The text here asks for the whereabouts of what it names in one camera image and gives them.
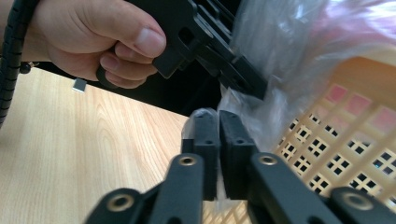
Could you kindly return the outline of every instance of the white basket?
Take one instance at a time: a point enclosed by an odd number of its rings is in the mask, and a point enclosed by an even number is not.
[[[342,63],[275,154],[321,195],[349,186],[396,212],[396,67],[366,58]],[[216,215],[210,204],[204,223],[251,223],[244,202]]]

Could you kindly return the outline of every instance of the black plastic part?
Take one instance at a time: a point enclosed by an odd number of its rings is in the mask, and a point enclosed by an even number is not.
[[[197,6],[191,0],[131,0],[147,11],[162,27],[167,46],[153,62],[160,74],[169,78],[184,63],[192,62],[198,48],[213,37],[197,18]]]
[[[116,89],[118,87],[106,79],[106,70],[101,65],[99,65],[98,69],[96,70],[96,77],[102,85],[110,89]]]
[[[174,157],[148,223],[201,223],[203,187],[203,159],[190,153]]]
[[[396,223],[396,214],[375,198],[357,189],[334,189],[329,206],[344,223]]]
[[[250,164],[248,201],[268,211],[275,223],[341,223],[278,156],[257,153]]]
[[[193,139],[183,140],[183,153],[195,153],[205,161],[204,199],[213,201],[217,196],[219,174],[218,116],[210,113],[196,114],[193,119]]]
[[[245,58],[235,58],[229,46],[233,15],[218,1],[129,2],[147,11],[165,32],[167,46],[153,61],[163,77],[169,78],[196,59],[226,88],[263,99],[267,83]]]
[[[248,196],[249,158],[258,152],[241,119],[227,111],[219,112],[221,171],[227,197],[246,200]]]
[[[133,199],[131,207],[122,211],[109,210],[110,201],[119,195],[129,195]],[[108,193],[91,212],[86,224],[129,224],[138,223],[139,215],[143,210],[143,197],[134,189],[116,189]]]

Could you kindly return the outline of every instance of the wooden table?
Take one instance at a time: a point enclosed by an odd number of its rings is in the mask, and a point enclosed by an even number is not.
[[[0,223],[82,223],[113,189],[163,180],[186,117],[34,69],[0,130]]]

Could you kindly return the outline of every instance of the small black object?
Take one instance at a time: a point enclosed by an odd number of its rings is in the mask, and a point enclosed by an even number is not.
[[[20,73],[24,75],[28,74],[36,66],[38,66],[38,63],[21,63]]]
[[[102,83],[102,85],[108,87],[109,89],[116,89],[118,87],[106,79],[106,70],[101,65],[99,65],[98,69],[96,70],[96,77],[98,78],[99,82]]]

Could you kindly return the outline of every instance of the transparent plastic bag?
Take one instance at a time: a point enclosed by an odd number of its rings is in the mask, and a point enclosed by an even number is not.
[[[263,101],[222,88],[219,110],[239,115],[259,149],[272,151],[337,64],[385,44],[396,45],[396,1],[244,1],[232,46],[269,86]]]

